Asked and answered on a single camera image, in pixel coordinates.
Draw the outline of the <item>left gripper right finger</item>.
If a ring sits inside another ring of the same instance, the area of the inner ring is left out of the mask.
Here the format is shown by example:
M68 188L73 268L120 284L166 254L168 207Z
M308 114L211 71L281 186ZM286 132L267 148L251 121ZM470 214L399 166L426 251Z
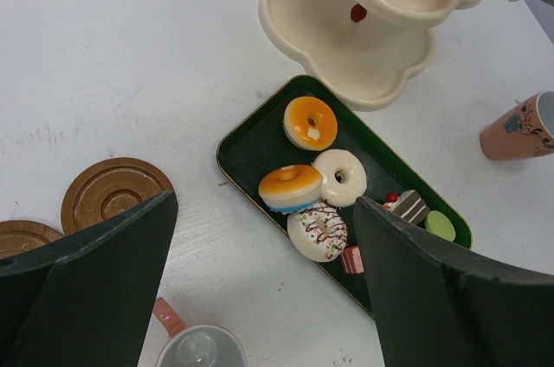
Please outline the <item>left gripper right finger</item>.
M487 258L360 197L364 277L388 366L551 366L553 277Z

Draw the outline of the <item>chocolate layer cake slice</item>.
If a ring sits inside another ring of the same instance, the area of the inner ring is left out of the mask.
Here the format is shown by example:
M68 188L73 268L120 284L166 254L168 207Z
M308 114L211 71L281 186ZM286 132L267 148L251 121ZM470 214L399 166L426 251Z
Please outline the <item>chocolate layer cake slice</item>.
M425 220L430 208L415 190L406 190L401 195L389 193L383 207L403 220L418 225Z

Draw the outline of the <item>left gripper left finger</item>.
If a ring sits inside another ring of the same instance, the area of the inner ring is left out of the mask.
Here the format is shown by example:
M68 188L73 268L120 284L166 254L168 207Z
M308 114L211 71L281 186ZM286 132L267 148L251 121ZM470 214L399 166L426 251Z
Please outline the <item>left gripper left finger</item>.
M165 191L1 261L3 366L135 366L176 227Z

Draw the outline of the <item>pink strawberry cake slice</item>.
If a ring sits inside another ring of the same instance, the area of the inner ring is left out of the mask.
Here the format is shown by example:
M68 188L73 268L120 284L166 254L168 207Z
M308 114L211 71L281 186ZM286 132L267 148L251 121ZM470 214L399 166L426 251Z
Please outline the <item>pink strawberry cake slice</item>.
M346 274L362 274L364 264L358 246L347 247L340 255L340 261Z

